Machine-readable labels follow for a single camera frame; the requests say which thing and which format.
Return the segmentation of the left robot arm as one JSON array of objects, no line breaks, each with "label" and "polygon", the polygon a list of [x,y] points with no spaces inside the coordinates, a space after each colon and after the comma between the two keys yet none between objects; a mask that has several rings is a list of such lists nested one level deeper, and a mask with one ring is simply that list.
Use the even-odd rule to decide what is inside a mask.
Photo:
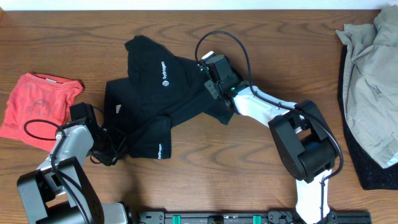
[{"label": "left robot arm", "polygon": [[86,103],[71,106],[72,120],[56,127],[49,156],[19,177],[17,189],[29,223],[134,223],[124,203],[100,201],[83,170],[87,157],[113,165],[124,143],[97,123],[95,110]]}]

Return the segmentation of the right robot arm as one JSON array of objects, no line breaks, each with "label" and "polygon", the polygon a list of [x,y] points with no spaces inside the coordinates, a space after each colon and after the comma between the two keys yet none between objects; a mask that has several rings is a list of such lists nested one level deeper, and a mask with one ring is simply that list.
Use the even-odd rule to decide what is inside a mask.
[{"label": "right robot arm", "polygon": [[295,223],[336,223],[328,206],[328,181],[342,166],[342,151],[312,101],[294,103],[262,92],[244,81],[225,55],[210,51],[198,61],[208,75],[205,86],[213,98],[237,114],[269,128],[279,157],[296,180]]}]

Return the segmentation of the beige khaki garment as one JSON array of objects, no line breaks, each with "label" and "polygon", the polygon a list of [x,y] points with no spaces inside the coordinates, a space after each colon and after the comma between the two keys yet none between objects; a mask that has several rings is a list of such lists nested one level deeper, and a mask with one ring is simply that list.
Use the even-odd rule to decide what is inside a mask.
[{"label": "beige khaki garment", "polygon": [[343,115],[353,137],[381,168],[397,163],[397,6],[372,24],[336,31],[347,47]]}]

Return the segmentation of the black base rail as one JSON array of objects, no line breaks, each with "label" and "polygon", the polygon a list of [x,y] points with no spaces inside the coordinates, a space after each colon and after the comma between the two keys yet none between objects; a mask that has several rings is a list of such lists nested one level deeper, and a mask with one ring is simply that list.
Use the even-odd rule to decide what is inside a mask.
[{"label": "black base rail", "polygon": [[[274,210],[266,213],[164,213],[141,212],[136,215],[138,224],[299,224],[304,221],[297,212]],[[372,224],[368,212],[330,212],[326,224]]]}]

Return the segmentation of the black polo shirt white logo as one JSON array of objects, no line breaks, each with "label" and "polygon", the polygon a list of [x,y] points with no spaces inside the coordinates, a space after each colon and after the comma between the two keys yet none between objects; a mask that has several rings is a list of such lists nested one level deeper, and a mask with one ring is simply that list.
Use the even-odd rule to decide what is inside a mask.
[{"label": "black polo shirt white logo", "polygon": [[174,126],[205,113],[227,125],[233,110],[212,97],[198,63],[175,56],[144,35],[125,43],[127,78],[108,81],[104,127],[113,129],[120,157],[168,159]]}]

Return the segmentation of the folded red t-shirt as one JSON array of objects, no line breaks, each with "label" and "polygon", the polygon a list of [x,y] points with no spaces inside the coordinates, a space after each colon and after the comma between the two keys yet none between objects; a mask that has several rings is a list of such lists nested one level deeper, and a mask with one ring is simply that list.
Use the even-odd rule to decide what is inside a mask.
[{"label": "folded red t-shirt", "polygon": [[39,73],[26,73],[20,77],[7,101],[5,118],[1,125],[1,137],[20,140],[28,145],[50,152],[57,128],[51,124],[30,123],[28,132],[42,139],[29,136],[24,131],[26,122],[33,119],[65,124],[70,107],[83,91],[78,80],[70,80]]}]

